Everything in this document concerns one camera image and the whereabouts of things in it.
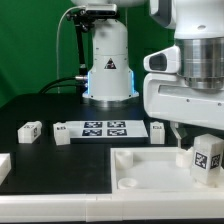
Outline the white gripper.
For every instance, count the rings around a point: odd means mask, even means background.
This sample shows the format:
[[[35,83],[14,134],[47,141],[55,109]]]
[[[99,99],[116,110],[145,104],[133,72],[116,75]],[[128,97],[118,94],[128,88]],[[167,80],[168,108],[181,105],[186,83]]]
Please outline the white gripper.
[[[187,136],[183,124],[224,130],[224,87],[193,89],[176,72],[180,50],[172,46],[148,55],[143,60],[148,71],[143,83],[143,105],[151,118],[169,120],[177,147]]]

